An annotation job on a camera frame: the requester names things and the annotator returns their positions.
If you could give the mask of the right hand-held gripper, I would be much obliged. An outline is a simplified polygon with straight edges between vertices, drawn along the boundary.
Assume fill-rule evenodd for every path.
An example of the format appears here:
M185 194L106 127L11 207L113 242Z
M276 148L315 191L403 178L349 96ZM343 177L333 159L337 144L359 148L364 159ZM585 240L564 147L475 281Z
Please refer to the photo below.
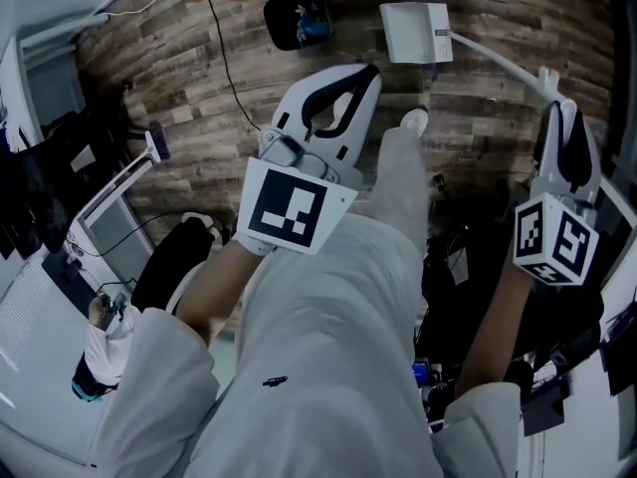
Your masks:
M545 108L533 160L530 199L515 212L514 264L547 285L581 286L599 241L600 164L576 104Z

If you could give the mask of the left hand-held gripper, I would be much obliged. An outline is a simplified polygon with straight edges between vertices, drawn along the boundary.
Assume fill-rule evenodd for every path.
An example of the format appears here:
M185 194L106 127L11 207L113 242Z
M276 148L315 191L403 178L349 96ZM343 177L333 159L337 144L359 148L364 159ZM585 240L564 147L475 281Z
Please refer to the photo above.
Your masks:
M264 131L258 156L249 159L237 232L276 248L318 252L362 187L355 164L381 86L375 66L347 64L289 88L273 116L274 128ZM352 99L336 128L311 134L313 117L347 92Z

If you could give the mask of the black waste bin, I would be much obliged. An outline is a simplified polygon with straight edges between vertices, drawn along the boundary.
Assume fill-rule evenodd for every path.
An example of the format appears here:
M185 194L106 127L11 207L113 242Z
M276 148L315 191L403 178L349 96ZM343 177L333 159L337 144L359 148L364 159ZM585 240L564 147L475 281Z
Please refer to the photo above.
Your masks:
M331 23L333 34L330 39L306 47L300 46L296 37L298 14L295 10L299 4L306 5L313 2L325 7L331 23L326 0L269 0L264 5L265 23L273 44L278 49L282 51L300 50L327 42L333 37L334 29Z

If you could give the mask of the person's right forearm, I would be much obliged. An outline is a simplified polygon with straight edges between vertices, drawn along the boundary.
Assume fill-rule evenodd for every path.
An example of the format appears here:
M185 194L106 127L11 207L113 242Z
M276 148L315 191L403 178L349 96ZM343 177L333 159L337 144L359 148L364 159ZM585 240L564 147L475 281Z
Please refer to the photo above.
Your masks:
M501 382L514 355L533 279L505 261L493 299L478 328L456 384L459 398L478 386Z

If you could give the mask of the person's left forearm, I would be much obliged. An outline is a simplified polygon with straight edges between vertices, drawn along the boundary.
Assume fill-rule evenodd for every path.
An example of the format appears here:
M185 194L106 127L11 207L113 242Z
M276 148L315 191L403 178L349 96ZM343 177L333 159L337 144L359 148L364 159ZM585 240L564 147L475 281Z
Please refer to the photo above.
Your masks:
M263 259L230 241L198 270L177 305L176 317L209 347Z

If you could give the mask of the person's white right shoe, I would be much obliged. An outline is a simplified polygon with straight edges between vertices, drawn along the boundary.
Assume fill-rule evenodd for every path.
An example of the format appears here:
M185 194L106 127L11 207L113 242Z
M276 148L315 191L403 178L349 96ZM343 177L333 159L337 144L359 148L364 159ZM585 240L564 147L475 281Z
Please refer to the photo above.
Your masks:
M426 110L414 109L403 116L400 127L409 129L418 137L421 137L427 128L428 122L429 114Z

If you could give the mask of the person's light trousers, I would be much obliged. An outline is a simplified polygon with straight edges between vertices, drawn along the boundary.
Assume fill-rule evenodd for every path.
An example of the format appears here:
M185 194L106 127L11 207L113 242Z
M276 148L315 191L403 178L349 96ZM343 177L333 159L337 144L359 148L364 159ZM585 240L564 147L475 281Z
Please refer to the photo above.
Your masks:
M424 258L429 187L420 144L420 135L407 126L391 128L383 135L377 177L365 212L401 232Z

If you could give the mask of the white wristwatch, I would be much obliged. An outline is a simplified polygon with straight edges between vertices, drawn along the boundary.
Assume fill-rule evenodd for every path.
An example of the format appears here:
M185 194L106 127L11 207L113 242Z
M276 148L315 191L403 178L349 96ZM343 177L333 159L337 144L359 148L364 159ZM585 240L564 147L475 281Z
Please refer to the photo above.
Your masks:
M270 243L260 241L241 232L235 233L232 240L239 243L249 253L260 257L266 257L276 249Z

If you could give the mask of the white broom black bristles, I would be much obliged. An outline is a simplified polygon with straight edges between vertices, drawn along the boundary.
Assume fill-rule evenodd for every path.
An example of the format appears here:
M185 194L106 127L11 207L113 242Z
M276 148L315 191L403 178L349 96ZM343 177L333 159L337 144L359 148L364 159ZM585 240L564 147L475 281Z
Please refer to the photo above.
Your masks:
M161 125L152 121L148 128L137 126L127 130L127 140L139 140L144 149L111 179L79 212L78 219L91 227L102 215L153 166L170 158Z

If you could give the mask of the person's white shirt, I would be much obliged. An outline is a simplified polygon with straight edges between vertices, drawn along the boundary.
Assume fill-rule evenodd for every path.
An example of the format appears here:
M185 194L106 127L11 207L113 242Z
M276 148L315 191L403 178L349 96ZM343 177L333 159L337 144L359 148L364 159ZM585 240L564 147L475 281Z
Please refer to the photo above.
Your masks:
M102 478L515 478L520 390L478 386L432 433L414 377L422 257L347 215L315 255L268 256L244 297L233 382L146 309L96 443Z

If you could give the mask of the black square pad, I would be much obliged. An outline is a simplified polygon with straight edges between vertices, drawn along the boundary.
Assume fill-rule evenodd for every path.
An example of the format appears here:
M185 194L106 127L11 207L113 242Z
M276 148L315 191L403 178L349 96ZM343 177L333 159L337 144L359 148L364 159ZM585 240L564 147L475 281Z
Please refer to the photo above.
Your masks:
M554 379L535 389L522 405L524 437L530 437L563 424L563 400L567 397L569 397L569 386L563 378Z

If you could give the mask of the white desk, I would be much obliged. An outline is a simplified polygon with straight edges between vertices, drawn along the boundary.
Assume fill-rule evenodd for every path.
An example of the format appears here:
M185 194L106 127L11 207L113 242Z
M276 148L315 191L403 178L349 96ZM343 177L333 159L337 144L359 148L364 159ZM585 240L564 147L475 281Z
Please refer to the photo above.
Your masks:
M71 239L89 292L130 297L152 246L124 197L78 219ZM72 377L85 349L84 303L74 305L44 269L49 252L0 254L0 427L87 466L106 403L75 396Z
M78 36L106 23L103 14L71 13L26 25L0 61L0 120L12 151L44 140L41 126L86 107L78 69Z
M607 178L606 200L631 227L631 234L602 285L601 334L637 299L637 209ZM634 389L613 396L601 355L593 353L567 376L570 396L563 402L562 425L521 436L517 478L615 478L637 461L631 436L637 425Z

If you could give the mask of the dark desk mat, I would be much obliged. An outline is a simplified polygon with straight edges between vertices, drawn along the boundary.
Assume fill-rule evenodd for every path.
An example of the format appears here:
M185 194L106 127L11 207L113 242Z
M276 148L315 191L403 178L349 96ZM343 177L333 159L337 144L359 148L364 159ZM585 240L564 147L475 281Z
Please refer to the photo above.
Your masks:
M95 291L81 275L83 265L78 258L71 258L66 252L49 253L43 261L43 269L65 297L86 318L89 304L96 296Z

